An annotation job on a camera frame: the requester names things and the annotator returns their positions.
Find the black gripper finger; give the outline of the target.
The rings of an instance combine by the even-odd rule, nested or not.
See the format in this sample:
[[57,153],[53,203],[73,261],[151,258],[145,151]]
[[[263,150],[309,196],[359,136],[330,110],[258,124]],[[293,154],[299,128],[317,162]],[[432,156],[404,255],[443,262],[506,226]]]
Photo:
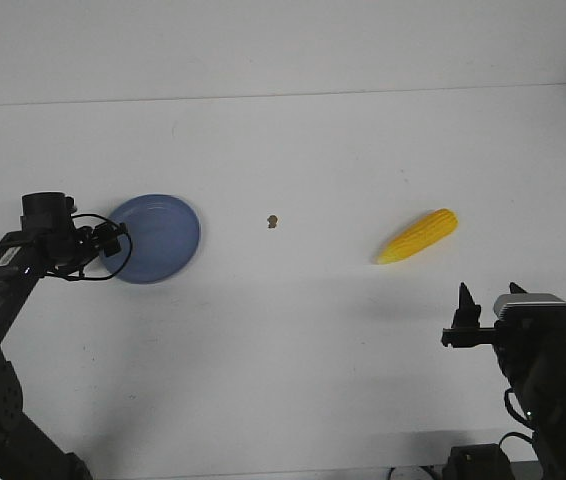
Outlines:
[[515,295],[527,295],[528,294],[528,292],[525,289],[523,289],[521,286],[519,286],[515,282],[509,283],[509,291],[510,291],[511,294],[515,294]]
[[480,327],[480,316],[482,307],[477,304],[467,285],[461,282],[459,285],[458,308],[456,309],[453,321],[453,329],[478,329]]

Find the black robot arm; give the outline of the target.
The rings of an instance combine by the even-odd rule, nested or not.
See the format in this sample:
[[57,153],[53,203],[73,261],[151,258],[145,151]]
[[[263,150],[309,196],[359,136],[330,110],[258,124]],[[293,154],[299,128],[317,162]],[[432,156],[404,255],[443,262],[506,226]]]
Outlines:
[[493,310],[494,324],[481,326],[481,307],[461,284],[458,307],[441,342],[452,348],[492,347],[509,384],[504,404],[531,430],[544,478],[566,479],[566,301],[510,283]]
[[76,226],[75,202],[61,192],[25,195],[22,209],[20,229],[0,240],[0,478],[89,479],[86,463],[24,413],[22,386],[2,342],[39,280],[86,280],[85,267],[119,253],[119,240],[130,233],[105,217],[94,227]]

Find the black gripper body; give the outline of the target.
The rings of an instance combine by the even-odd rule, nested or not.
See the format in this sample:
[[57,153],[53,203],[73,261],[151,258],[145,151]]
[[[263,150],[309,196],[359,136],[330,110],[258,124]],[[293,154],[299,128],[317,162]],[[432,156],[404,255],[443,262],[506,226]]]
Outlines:
[[442,331],[444,347],[473,348],[479,345],[493,345],[498,341],[497,329],[482,327],[451,327]]
[[128,234],[124,224],[103,222],[95,227],[72,226],[66,233],[66,261],[89,263],[100,254],[106,258],[122,251],[120,237]]

